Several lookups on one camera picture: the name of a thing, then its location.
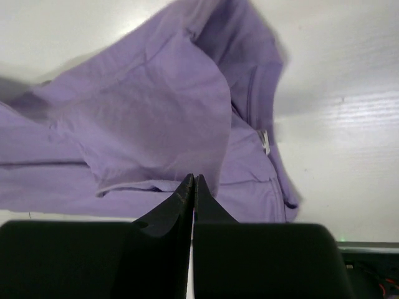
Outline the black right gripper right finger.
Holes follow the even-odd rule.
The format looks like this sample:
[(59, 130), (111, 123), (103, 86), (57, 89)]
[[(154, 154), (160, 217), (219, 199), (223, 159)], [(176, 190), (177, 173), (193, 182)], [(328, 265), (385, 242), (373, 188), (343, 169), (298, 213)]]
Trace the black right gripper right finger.
[(247, 224), (195, 182), (196, 298), (353, 298), (331, 233), (318, 224)]

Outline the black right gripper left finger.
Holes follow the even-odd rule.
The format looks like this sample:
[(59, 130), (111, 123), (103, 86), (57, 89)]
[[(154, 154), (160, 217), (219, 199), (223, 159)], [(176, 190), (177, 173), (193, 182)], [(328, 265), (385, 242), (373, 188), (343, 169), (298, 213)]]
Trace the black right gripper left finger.
[(193, 176), (133, 222), (9, 221), (2, 298), (185, 298)]

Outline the lavender t shirt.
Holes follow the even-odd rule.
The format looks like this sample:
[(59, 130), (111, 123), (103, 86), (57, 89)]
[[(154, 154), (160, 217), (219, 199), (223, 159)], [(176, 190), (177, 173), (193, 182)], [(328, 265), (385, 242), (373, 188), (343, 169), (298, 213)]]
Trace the lavender t shirt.
[(272, 135), (281, 71), (249, 1), (175, 1), (1, 102), (1, 208), (140, 217), (192, 173), (238, 221), (292, 221)]

